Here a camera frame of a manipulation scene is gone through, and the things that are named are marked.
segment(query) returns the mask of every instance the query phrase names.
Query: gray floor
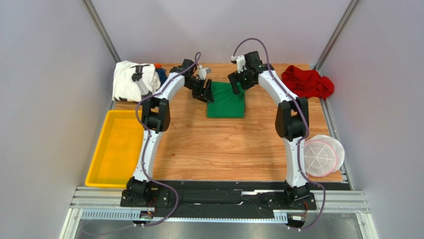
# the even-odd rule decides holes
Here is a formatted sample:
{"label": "gray floor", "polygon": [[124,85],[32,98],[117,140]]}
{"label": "gray floor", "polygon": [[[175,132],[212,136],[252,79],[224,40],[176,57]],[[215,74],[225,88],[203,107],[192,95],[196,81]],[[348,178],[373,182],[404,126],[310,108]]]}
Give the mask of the gray floor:
{"label": "gray floor", "polygon": [[[306,225],[314,219],[308,215]],[[131,225],[128,221],[81,221],[80,227],[90,233],[110,232]],[[77,232],[77,239],[361,239],[355,214],[324,214],[310,230],[294,232],[285,225],[253,223],[183,223],[168,222],[151,228],[128,228],[107,236],[94,237]]]}

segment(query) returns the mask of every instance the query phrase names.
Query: white wall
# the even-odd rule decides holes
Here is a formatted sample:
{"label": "white wall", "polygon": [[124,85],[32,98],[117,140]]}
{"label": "white wall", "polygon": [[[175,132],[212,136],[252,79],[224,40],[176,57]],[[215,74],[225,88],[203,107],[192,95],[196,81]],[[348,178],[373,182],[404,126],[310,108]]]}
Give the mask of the white wall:
{"label": "white wall", "polygon": [[0,3],[0,238],[59,237],[111,98],[83,4]]}
{"label": "white wall", "polygon": [[[315,64],[349,0],[93,0],[121,60],[230,62],[248,37],[274,63]],[[238,53],[260,50],[247,42]]]}
{"label": "white wall", "polygon": [[422,238],[424,1],[363,0],[322,74],[380,238]]}

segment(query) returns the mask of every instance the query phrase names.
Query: wood grain surface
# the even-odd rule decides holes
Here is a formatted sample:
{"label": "wood grain surface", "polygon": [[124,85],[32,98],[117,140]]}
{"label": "wood grain surface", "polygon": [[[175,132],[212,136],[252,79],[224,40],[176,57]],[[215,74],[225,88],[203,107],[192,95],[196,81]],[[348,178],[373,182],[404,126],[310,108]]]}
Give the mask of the wood grain surface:
{"label": "wood grain surface", "polygon": [[[162,64],[166,72],[178,64]],[[208,78],[228,82],[233,64],[210,67]],[[279,77],[289,64],[273,64]],[[307,64],[296,64],[309,70]],[[117,102],[117,110],[134,110],[135,103]],[[170,103],[171,125],[156,155],[153,177],[164,180],[284,181],[286,153],[275,131],[277,106],[259,85],[246,91],[243,119],[210,119],[207,105],[182,88]],[[318,98],[309,99],[310,137],[328,135]],[[316,181],[342,181],[339,171]]]}

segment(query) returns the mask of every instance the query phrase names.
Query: yellow bin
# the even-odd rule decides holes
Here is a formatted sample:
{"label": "yellow bin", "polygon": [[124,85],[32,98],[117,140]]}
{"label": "yellow bin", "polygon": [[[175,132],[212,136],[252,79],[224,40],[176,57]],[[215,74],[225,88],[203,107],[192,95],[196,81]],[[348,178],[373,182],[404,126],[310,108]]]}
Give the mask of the yellow bin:
{"label": "yellow bin", "polygon": [[124,188],[143,144],[143,126],[134,111],[107,113],[86,178],[88,187]]}

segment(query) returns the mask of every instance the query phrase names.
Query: blue cloth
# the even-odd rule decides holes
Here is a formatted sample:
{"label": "blue cloth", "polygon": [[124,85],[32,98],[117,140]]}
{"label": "blue cloth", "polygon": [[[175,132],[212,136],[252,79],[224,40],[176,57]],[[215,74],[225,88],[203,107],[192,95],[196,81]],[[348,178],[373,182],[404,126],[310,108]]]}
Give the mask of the blue cloth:
{"label": "blue cloth", "polygon": [[158,73],[160,85],[162,86],[163,83],[165,83],[166,79],[168,78],[166,76],[166,70],[163,68],[156,68],[156,72]]}

